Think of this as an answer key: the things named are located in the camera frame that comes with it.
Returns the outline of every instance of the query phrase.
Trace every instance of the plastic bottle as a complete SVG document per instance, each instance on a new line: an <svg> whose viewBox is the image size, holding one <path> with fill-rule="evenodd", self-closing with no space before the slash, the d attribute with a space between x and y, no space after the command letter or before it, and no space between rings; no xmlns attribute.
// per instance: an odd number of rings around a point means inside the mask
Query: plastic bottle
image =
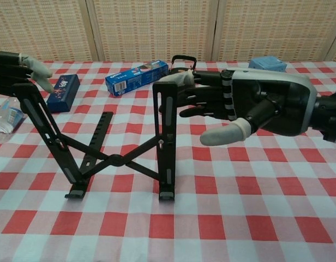
<svg viewBox="0 0 336 262"><path fill-rule="evenodd" d="M0 106L0 144L8 142L26 118L20 109L20 102L10 97Z"/></svg>

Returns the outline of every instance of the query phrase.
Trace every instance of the blue cardboard box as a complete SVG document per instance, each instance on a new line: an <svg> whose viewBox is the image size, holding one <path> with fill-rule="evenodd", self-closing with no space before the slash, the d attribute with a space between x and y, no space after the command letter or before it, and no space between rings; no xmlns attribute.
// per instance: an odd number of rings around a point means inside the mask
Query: blue cardboard box
<svg viewBox="0 0 336 262"><path fill-rule="evenodd" d="M115 97L150 84L168 74L168 64L161 60L143 64L105 78L107 89Z"/></svg>
<svg viewBox="0 0 336 262"><path fill-rule="evenodd" d="M79 77L74 75L62 75L54 86L47 100L47 106L51 113L69 112L80 87Z"/></svg>
<svg viewBox="0 0 336 262"><path fill-rule="evenodd" d="M274 56L256 57L250 60L248 68L284 72L287 64Z"/></svg>

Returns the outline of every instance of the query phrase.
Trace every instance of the checkered tablecloth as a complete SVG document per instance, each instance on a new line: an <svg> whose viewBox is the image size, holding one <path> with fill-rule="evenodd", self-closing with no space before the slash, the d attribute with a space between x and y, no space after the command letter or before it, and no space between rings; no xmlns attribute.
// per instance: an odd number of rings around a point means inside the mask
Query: checkered tablecloth
<svg viewBox="0 0 336 262"><path fill-rule="evenodd" d="M62 74L81 80L71 112L54 114L64 134L88 144L101 113L113 111L103 152L124 154L154 136L152 85L114 98L104 83L141 63L46 64L53 84ZM320 94L336 90L336 62L290 63L287 72L308 75ZM26 119L0 145L0 261L335 262L336 144L310 129L202 146L200 134L221 125L178 117L174 203L159 203L151 178L113 166L75 201L64 198L70 184ZM83 154L72 152L80 164ZM155 169L155 150L136 161Z"/></svg>

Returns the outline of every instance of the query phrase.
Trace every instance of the red and white checkered tablecloth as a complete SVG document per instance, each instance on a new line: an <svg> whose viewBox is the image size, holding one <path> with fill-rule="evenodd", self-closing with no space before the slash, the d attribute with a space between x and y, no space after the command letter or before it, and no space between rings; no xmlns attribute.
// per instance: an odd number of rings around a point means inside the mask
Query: red and white checkered tablecloth
<svg viewBox="0 0 336 262"><path fill-rule="evenodd" d="M114 98L104 83L141 63L46 64L53 84L62 74L81 80L71 112L54 115L63 133L88 144L101 113L113 111L103 152L124 154L154 136L152 85ZM336 90L336 62L289 63L287 72L308 75L320 94ZM178 117L169 204L159 203L151 178L113 166L92 178L82 201L65 199L70 184L26 119L0 145L0 261L335 262L336 144L310 129L293 138L260 130L245 142L202 146L199 135L221 124ZM80 164L83 154L73 154ZM155 169L155 150L137 162Z"/></svg>

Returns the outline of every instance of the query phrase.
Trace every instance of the beige wall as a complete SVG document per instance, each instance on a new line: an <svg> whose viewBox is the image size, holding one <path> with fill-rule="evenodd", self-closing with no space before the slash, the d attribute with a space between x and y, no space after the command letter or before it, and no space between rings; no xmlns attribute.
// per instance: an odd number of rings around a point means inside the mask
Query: beige wall
<svg viewBox="0 0 336 262"><path fill-rule="evenodd" d="M0 0L0 50L72 61L336 61L336 0Z"/></svg>

